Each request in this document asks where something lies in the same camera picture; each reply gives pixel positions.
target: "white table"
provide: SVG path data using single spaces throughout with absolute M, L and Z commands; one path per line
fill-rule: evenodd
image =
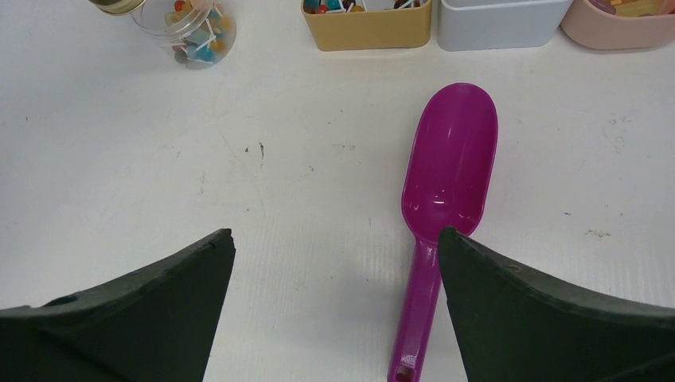
M 205 380 L 382 381 L 412 255 L 412 138 L 463 81 L 500 121 L 472 237 L 675 307 L 675 46 L 601 54 L 558 33 L 540 49 L 321 53 L 295 2 L 249 0 L 230 55 L 191 72 L 85 0 L 0 6 L 0 308 L 232 228 Z M 444 302 L 423 381 L 466 379 Z

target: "plastic scoop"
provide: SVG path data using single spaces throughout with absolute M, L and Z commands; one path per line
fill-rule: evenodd
M 484 90 L 452 84 L 431 98 L 419 120 L 401 197 L 416 243 L 389 382 L 419 381 L 441 284 L 439 234 L 448 226 L 464 235 L 476 229 L 496 148 L 497 111 Z

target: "yellow container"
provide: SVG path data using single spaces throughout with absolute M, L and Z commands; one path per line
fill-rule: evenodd
M 417 8 L 398 10 L 308 14 L 301 1 L 300 10 L 317 48 L 324 52 L 417 48 L 431 38 L 431 2 L 427 0 Z

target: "pink container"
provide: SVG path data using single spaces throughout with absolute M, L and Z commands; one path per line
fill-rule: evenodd
M 560 23 L 574 41 L 591 49 L 650 48 L 675 40 L 675 0 L 665 0 L 658 16 L 625 18 L 599 10 L 589 0 L 574 0 Z

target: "gold lid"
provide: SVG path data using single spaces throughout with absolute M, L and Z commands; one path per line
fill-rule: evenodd
M 106 14 L 119 16 L 137 10 L 146 0 L 89 0 Z

